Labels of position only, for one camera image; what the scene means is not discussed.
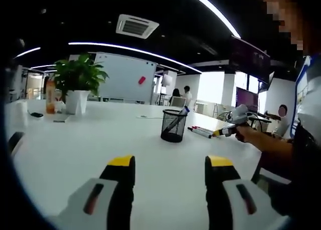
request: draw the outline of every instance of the orange bottle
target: orange bottle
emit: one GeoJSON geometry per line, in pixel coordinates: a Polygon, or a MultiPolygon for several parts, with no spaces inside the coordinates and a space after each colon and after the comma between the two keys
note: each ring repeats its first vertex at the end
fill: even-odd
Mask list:
{"type": "Polygon", "coordinates": [[[55,82],[51,77],[46,84],[46,112],[48,114],[55,114],[55,82]]]}

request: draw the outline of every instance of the potted plant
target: potted plant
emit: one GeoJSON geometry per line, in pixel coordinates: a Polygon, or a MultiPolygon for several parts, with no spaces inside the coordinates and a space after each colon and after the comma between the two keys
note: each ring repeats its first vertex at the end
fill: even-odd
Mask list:
{"type": "Polygon", "coordinates": [[[99,84],[109,77],[100,70],[102,65],[89,59],[89,54],[81,54],[78,60],[59,60],[55,68],[56,88],[61,90],[69,114],[84,114],[89,92],[98,96],[99,84]]]}

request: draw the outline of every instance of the black ceiling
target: black ceiling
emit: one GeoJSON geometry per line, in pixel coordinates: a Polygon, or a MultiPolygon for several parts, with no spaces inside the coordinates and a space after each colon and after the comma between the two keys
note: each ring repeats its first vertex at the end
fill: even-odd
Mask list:
{"type": "MultiPolygon", "coordinates": [[[[297,57],[302,55],[290,43],[288,34],[278,32],[279,23],[266,14],[266,5],[261,0],[209,1],[230,21],[242,39],[266,50],[272,59],[293,66],[297,57]]],[[[100,51],[134,56],[182,69],[188,74],[195,73],[175,63],[137,52],[99,46],[69,46],[68,42],[127,46],[187,65],[229,57],[230,31],[198,0],[33,0],[18,7],[22,9],[14,20],[17,36],[24,39],[26,50],[41,47],[17,58],[26,67],[52,64],[70,54],[100,51]],[[120,14],[152,20],[159,23],[159,27],[146,40],[116,34],[120,14]]]]}

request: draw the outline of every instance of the air conditioner vent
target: air conditioner vent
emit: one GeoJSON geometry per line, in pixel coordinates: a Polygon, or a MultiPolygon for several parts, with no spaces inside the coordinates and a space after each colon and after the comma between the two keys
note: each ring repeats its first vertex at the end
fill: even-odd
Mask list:
{"type": "Polygon", "coordinates": [[[120,15],[116,33],[147,39],[158,26],[159,24],[153,21],[134,16],[120,15]]]}

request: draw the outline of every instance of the green leaves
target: green leaves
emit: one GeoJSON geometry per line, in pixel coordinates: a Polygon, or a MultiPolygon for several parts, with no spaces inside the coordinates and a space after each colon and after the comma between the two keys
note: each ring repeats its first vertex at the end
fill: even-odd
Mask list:
{"type": "Polygon", "coordinates": [[[89,54],[82,54],[78,60],[59,60],[56,63],[55,83],[64,95],[68,90],[88,90],[98,95],[100,83],[105,83],[108,74],[100,70],[99,63],[94,64],[89,54]]]}

